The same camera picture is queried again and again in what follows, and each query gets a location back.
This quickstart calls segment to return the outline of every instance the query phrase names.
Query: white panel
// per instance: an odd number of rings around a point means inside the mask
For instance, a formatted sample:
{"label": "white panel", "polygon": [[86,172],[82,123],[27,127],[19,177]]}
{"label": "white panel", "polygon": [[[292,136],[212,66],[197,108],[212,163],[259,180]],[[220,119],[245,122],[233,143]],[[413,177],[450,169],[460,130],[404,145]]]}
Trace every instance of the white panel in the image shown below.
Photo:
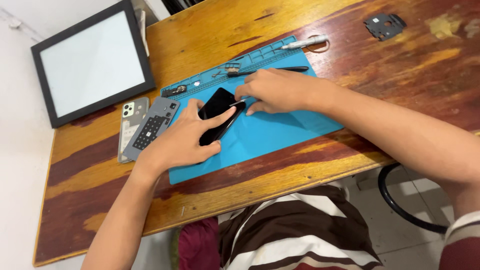
{"label": "white panel", "polygon": [[40,52],[57,117],[145,81],[120,12]]}

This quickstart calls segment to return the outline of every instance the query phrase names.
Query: phone screen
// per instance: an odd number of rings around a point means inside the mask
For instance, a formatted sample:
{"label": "phone screen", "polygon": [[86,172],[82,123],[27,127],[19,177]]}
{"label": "phone screen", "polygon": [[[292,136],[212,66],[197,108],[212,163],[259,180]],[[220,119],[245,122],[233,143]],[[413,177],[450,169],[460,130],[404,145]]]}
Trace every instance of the phone screen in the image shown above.
{"label": "phone screen", "polygon": [[[200,119],[206,120],[218,116],[230,109],[230,104],[235,103],[235,96],[223,88],[219,88],[213,96],[205,103],[205,105],[198,111]],[[223,134],[228,130],[235,119],[245,109],[245,102],[240,102],[236,105],[237,110],[225,123],[218,127],[207,130],[202,137],[200,137],[200,145],[209,145],[212,142],[219,140]]]}

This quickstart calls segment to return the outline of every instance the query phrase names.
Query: gray phone back cover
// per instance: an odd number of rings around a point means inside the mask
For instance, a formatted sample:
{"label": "gray phone back cover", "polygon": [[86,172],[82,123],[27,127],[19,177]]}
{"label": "gray phone back cover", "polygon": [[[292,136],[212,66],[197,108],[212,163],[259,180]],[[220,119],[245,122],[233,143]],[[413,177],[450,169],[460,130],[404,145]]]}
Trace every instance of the gray phone back cover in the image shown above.
{"label": "gray phone back cover", "polygon": [[148,110],[146,116],[138,126],[137,130],[135,131],[135,134],[132,136],[130,142],[125,147],[123,154],[132,160],[137,160],[138,155],[142,152],[143,148],[147,147],[150,144],[148,143],[147,145],[144,145],[144,147],[134,147],[138,136],[142,132],[145,132],[145,125],[147,125],[149,121],[160,119],[160,127],[158,128],[157,133],[152,135],[155,136],[155,138],[160,136],[160,134],[162,134],[167,129],[168,125],[170,125],[170,122],[173,119],[173,116],[175,116],[175,113],[177,112],[179,106],[180,102],[176,100],[157,97],[150,109]]}

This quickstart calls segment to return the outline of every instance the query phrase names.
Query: striped shirt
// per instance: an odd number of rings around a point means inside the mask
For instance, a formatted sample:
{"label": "striped shirt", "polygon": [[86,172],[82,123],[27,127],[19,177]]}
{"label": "striped shirt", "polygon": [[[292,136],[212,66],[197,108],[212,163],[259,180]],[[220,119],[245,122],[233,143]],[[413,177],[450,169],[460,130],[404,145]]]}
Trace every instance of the striped shirt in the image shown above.
{"label": "striped shirt", "polygon": [[[380,270],[368,226],[334,186],[322,185],[218,216],[224,270]],[[480,269],[480,211],[448,230],[441,270]]]}

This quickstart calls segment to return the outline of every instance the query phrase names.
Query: wooden desk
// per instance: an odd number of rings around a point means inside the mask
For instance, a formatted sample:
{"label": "wooden desk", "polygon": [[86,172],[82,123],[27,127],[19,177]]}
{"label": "wooden desk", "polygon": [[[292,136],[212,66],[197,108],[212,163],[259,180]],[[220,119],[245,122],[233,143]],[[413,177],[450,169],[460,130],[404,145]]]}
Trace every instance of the wooden desk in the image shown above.
{"label": "wooden desk", "polygon": [[[377,41],[363,20],[380,12],[408,27]],[[474,0],[207,0],[149,27],[147,41],[160,89],[288,35],[327,33],[328,52],[306,52],[319,77],[473,131],[480,129],[479,25]],[[35,266],[86,252],[127,180],[133,163],[117,163],[121,104],[56,131]],[[165,174],[144,234],[391,162],[341,130],[176,185]]]}

